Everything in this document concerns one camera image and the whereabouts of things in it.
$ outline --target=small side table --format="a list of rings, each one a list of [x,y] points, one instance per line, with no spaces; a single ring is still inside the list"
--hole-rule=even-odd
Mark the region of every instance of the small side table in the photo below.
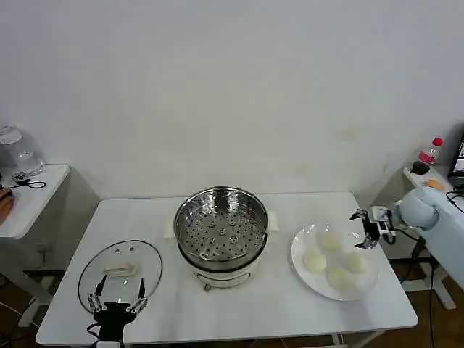
[[[43,173],[34,176],[33,181],[45,181],[46,186],[41,189],[18,187],[13,189],[14,206],[7,219],[0,225],[0,243],[21,249],[29,258],[40,258],[35,250],[21,246],[17,242],[24,237],[37,217],[49,203],[70,169],[67,165],[46,165]],[[53,278],[43,278],[41,284],[25,275],[18,261],[8,252],[0,252],[0,273],[15,283],[21,289],[33,296],[35,301],[24,312],[19,325],[29,326],[30,321],[41,305],[49,305],[53,296],[46,290]]]

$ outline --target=white table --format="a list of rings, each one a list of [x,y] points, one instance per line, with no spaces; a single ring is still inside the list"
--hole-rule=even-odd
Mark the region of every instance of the white table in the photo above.
[[[80,305],[78,280],[86,263],[118,241],[141,239],[162,255],[164,270],[148,306],[124,330],[126,344],[255,339],[375,331],[418,322],[406,294],[380,246],[373,259],[380,280],[370,295],[337,302],[314,292],[291,269],[290,241],[314,219],[343,220],[362,233],[360,221],[348,223],[358,207],[349,192],[259,195],[280,226],[270,238],[255,277],[232,289],[205,292],[194,279],[175,242],[164,237],[182,198],[111,199],[98,206],[43,319],[36,340],[43,345],[88,345],[92,317]]]
[[[51,295],[44,286],[49,285],[53,278],[45,278],[40,285],[22,272],[21,265],[15,259],[16,253],[39,262],[41,257],[35,250],[18,241],[29,231],[69,170],[67,165],[46,165],[42,173],[31,178],[32,181],[45,181],[44,188],[32,189],[25,186],[14,188],[13,209],[0,225],[0,243],[6,249],[0,252],[0,273],[38,300],[29,306],[27,313],[24,313],[20,326],[28,326],[38,307],[50,303]]]
[[[430,170],[424,174],[424,175],[417,175],[415,173],[411,173],[409,171],[408,167],[403,168],[403,173],[405,177],[414,185],[416,188],[421,188],[423,187],[423,183],[426,182],[427,180],[434,179],[440,184],[443,185],[444,191],[445,192],[450,192],[452,191],[452,185],[448,181],[445,175],[442,175],[442,173],[445,173],[447,168],[445,167],[431,167]],[[461,208],[464,209],[464,198],[457,197],[455,199],[455,202],[457,205]],[[429,291],[430,290],[430,282],[431,282],[431,267],[427,263],[421,263],[420,267],[422,268],[423,272],[426,274],[425,279],[417,279],[414,281],[405,281],[403,283],[403,289],[406,292],[413,292],[413,291]],[[447,271],[442,267],[439,266],[435,271],[434,271],[434,291],[436,293],[436,296],[439,298],[440,302],[442,303],[443,307],[447,310],[453,310],[456,308],[456,304],[453,301],[450,293],[448,290],[444,287],[443,280],[448,276]]]

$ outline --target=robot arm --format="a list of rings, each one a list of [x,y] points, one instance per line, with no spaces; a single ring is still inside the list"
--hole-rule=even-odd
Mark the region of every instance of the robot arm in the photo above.
[[[110,348],[123,346],[124,326],[132,323],[148,302],[145,297],[144,280],[141,279],[138,300],[135,304],[119,302],[105,302],[102,304],[99,297],[102,295],[106,279],[107,276],[105,275],[97,284],[95,292],[88,296],[88,304],[94,311],[94,320],[97,322],[87,328],[87,331],[98,339],[91,347]],[[90,331],[91,328],[96,326],[100,326],[98,334]]]
[[[461,267],[464,263],[464,214],[442,192],[430,187],[416,188],[392,210],[371,207],[368,212],[356,212],[352,218],[363,218],[365,240],[356,247],[364,249],[372,249],[380,235],[393,235],[399,228],[415,228],[425,240],[427,250],[464,289]]]

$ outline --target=steamed bun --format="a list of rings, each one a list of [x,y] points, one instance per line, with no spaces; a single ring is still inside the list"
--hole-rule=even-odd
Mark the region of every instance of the steamed bun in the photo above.
[[[341,249],[340,237],[333,231],[326,231],[320,234],[319,244],[327,252],[336,252]]]
[[[352,277],[343,268],[332,268],[327,272],[328,284],[341,293],[353,290],[354,284]]]
[[[345,257],[345,265],[353,273],[364,274],[368,272],[368,262],[359,252],[350,252]]]
[[[311,273],[321,273],[326,269],[326,258],[313,250],[308,250],[303,254],[303,265]]]

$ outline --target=white plate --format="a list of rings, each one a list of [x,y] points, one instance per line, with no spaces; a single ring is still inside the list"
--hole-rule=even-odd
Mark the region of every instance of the white plate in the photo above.
[[[341,238],[341,251],[325,252],[319,245],[318,235],[323,233],[328,228],[336,232]],[[300,230],[294,237],[291,243],[291,261],[300,278],[309,285],[314,291],[322,294],[330,299],[339,301],[353,301],[364,298],[378,282],[378,268],[371,257],[370,250],[364,250],[354,247],[356,240],[350,238],[348,233],[333,229],[328,223],[313,223]],[[314,250],[327,259],[327,268],[322,273],[311,273],[308,271],[302,261],[303,254],[308,250]],[[326,271],[335,267],[344,267],[343,256],[349,252],[359,252],[368,261],[368,272],[366,274],[355,274],[349,271],[349,274],[354,278],[354,288],[350,292],[339,292],[332,288],[326,278]]]

